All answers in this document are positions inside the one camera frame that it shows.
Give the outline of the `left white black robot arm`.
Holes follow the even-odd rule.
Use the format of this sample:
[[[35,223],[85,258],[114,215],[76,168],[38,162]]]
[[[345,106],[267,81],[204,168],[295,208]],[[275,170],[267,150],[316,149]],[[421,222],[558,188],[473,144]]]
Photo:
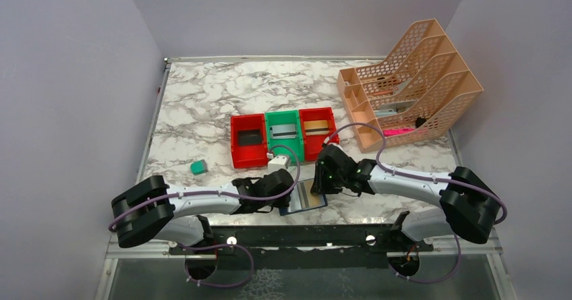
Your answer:
[[[160,239],[204,253],[212,244],[205,215],[253,214],[266,206],[287,206],[296,183],[285,169],[214,187],[170,186],[163,176],[153,175],[112,200],[108,229],[116,233],[121,248]]]

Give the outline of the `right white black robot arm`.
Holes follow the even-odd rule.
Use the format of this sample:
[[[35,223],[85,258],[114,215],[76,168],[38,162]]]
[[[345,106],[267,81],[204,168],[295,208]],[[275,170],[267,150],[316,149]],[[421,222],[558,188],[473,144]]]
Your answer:
[[[500,198],[469,168],[456,167],[452,173],[399,169],[374,159],[355,161],[340,146],[330,144],[318,155],[310,191],[337,194],[343,189],[358,195],[396,195],[433,206],[401,216],[389,233],[390,244],[399,251],[416,241],[452,234],[485,244],[504,210]]]

